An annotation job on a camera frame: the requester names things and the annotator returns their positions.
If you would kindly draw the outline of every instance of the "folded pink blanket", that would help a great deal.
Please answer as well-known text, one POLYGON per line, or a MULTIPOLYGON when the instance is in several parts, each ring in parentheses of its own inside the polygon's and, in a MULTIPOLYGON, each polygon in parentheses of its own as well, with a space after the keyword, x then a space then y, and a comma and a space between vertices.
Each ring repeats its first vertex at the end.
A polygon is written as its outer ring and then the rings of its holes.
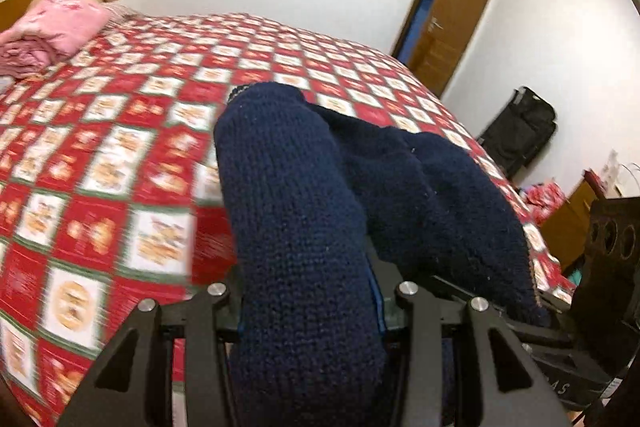
POLYGON ((0 34, 0 74, 24 78, 72 57, 109 17, 92 0, 41 0, 0 34))

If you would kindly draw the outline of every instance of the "black suitcase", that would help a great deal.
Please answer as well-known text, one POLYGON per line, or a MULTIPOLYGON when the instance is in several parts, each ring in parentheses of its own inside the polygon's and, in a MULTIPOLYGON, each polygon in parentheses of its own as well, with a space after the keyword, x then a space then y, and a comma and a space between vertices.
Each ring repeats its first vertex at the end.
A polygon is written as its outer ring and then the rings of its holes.
POLYGON ((556 131, 553 107, 529 87, 514 90, 511 100, 489 124, 478 143, 508 180, 528 166, 556 131))

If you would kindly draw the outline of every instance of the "brown wooden door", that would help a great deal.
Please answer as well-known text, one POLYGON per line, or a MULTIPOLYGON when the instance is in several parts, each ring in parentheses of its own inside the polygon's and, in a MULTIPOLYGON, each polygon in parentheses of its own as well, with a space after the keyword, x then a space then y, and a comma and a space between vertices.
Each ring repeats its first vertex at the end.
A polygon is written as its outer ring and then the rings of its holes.
POLYGON ((488 0, 433 0, 409 69, 440 96, 471 40, 488 0))

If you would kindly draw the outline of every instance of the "dark blue knitted fabric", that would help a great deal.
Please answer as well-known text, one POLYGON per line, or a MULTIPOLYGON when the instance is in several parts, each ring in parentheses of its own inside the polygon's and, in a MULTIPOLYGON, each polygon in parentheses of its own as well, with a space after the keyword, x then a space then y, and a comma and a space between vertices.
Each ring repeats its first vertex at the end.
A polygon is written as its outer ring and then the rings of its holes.
POLYGON ((402 270, 426 269, 514 317, 544 320, 522 227, 449 141, 310 105, 279 84, 238 94, 214 139, 245 283, 230 363, 244 427, 388 425, 395 383, 367 233, 402 270))

